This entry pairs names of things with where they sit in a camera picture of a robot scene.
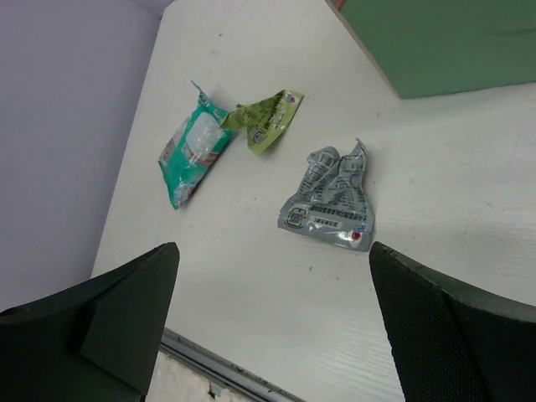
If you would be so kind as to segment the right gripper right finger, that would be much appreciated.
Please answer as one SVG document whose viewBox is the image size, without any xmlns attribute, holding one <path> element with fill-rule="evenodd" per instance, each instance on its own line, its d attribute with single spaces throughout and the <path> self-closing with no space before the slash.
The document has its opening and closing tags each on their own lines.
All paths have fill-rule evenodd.
<svg viewBox="0 0 536 402">
<path fill-rule="evenodd" d="M 380 242 L 369 266 L 408 401 L 533 401 L 535 308 Z"/>
</svg>

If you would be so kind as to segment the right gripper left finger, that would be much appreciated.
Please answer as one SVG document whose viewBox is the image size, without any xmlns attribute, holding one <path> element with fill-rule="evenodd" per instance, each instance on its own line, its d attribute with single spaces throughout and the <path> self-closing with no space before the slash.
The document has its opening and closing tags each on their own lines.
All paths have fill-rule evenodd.
<svg viewBox="0 0 536 402">
<path fill-rule="evenodd" d="M 3 401 L 143 401 L 178 273 L 165 243 L 1 313 Z"/>
</svg>

